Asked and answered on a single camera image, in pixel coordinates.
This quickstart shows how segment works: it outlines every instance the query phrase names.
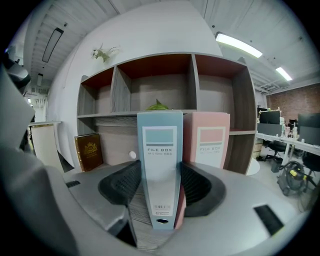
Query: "brick wall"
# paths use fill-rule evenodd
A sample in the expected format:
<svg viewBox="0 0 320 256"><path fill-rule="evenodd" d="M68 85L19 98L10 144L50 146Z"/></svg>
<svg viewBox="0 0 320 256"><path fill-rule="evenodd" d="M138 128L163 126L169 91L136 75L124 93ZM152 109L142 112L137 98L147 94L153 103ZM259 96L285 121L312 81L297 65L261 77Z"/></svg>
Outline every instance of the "brick wall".
<svg viewBox="0 0 320 256"><path fill-rule="evenodd" d="M298 119L298 114L320 113L320 83L267 95L267 106L280 107L285 123Z"/></svg>

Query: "fluorescent light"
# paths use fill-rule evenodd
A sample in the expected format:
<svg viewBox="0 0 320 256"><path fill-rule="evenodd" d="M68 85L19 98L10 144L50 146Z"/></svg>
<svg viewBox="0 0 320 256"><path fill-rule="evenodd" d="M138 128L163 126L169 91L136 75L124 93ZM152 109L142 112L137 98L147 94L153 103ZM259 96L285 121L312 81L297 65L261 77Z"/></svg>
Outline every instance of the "fluorescent light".
<svg viewBox="0 0 320 256"><path fill-rule="evenodd" d="M37 86L41 86L42 78L44 78L44 75L39 73L38 74L38 80L36 81L36 85Z"/></svg>
<svg viewBox="0 0 320 256"><path fill-rule="evenodd" d="M50 56L63 33L64 31L58 27L53 31L42 57L43 62L49 62Z"/></svg>
<svg viewBox="0 0 320 256"><path fill-rule="evenodd" d="M239 49L241 49L241 50L257 57L257 58L259 58L262 55L261 51L258 51L257 49L253 48L249 44L246 44L245 42L242 42L238 39L235 39L235 38L228 36L228 35L225 35L225 34L218 33L216 36L216 41L233 46L233 47L237 47L237 48L239 48Z"/></svg>
<svg viewBox="0 0 320 256"><path fill-rule="evenodd" d="M282 67L278 67L276 71L278 71L279 74L285 78L285 80L287 81L292 80L291 76L288 75L288 73Z"/></svg>

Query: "white vase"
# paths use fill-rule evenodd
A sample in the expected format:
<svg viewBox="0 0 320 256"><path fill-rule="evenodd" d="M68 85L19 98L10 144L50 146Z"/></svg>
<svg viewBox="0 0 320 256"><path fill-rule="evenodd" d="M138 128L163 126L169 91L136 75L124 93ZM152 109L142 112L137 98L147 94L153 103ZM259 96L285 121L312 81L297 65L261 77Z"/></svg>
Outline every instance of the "white vase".
<svg viewBox="0 0 320 256"><path fill-rule="evenodd" d="M104 68L104 59L102 57L92 58L91 76L100 72Z"/></svg>

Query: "white label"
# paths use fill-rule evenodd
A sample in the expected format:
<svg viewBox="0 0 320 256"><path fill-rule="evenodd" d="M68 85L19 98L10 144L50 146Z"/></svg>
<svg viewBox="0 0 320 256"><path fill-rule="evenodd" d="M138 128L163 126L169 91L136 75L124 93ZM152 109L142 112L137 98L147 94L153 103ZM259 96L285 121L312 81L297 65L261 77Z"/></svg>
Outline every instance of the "white label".
<svg viewBox="0 0 320 256"><path fill-rule="evenodd" d="M142 140L152 215L172 216L177 175L177 127L143 126Z"/></svg>
<svg viewBox="0 0 320 256"><path fill-rule="evenodd" d="M198 127L195 162L220 168L225 147L226 128Z"/></svg>

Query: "white ceiling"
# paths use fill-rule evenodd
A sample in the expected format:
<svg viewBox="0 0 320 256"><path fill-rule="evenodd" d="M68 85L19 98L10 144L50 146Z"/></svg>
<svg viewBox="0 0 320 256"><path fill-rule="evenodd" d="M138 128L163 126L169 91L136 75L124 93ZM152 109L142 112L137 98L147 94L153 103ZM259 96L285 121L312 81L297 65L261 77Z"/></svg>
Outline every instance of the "white ceiling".
<svg viewBox="0 0 320 256"><path fill-rule="evenodd" d="M24 66L30 71L33 81L41 73L43 80L50 83L86 34L114 16L159 1L165 0L47 0L29 24L24 44ZM219 44L226 58L245 58L255 88L263 94L320 82L316 50L295 16L280 1L189 1L212 33L222 32L235 37L263 53L257 59L234 47ZM49 62L45 63L42 56L55 28L64 30L64 33ZM275 71L278 67L283 67L293 80L287 82L282 78Z"/></svg>

